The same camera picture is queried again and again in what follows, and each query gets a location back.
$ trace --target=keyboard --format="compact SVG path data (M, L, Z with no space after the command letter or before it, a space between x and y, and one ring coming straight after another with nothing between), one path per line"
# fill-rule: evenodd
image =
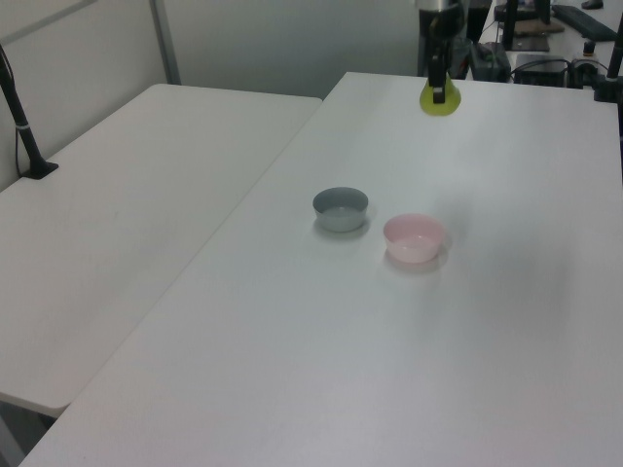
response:
M616 32L575 7L552 5L552 12L557 19L565 22L591 41L606 42L616 39Z

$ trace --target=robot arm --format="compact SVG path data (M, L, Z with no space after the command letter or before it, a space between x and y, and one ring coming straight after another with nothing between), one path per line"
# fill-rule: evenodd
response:
M443 104L446 73L452 61L452 40L465 24L464 10L460 0L419 0L418 8L433 103Z

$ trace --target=gray bowl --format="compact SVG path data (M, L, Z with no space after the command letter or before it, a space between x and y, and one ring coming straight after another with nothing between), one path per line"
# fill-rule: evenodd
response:
M313 199L318 223L331 232L349 232L361 227L367 208L368 197L355 188L330 188Z

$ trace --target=black stand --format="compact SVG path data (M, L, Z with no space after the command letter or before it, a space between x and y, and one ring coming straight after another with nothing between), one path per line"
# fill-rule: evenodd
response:
M614 49L612 49L612 57L610 65L607 68L605 78L600 79L595 88L595 100L598 102L618 103L619 96L623 90L623 83L619 80L619 70L621 69L621 59L623 59L623 15L619 23L619 30L616 33L614 41Z
M46 162L41 157L41 153L35 142L35 137L30 129L30 124L19 102L16 84L9 71L9 65L5 62L4 51L2 51L2 56L0 56L0 86L2 86L2 91L11 109L11 114L13 114L13 120L16 123L19 136L21 136L21 141L23 141L23 146L26 148L26 153L28 153L28 158L30 159L30 170L26 171L21 176L41 180L50 172L56 170L58 164Z
M504 49L521 52L549 52L549 43L546 37L514 37L518 8L519 3L517 0L508 0L506 2L506 18L504 20L504 31L502 32Z

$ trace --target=black box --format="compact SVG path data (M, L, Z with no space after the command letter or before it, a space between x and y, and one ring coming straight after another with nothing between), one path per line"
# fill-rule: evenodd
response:
M506 51L501 44L488 44L494 52L489 59L485 60L478 54L476 45L469 50L469 68L474 81L494 81L506 83L510 78L510 63Z
M563 60L557 55L519 54L515 69L540 60ZM551 61L530 67L524 67L515 72L515 83L518 85L550 86L553 88L565 87L565 72L567 64L563 61Z

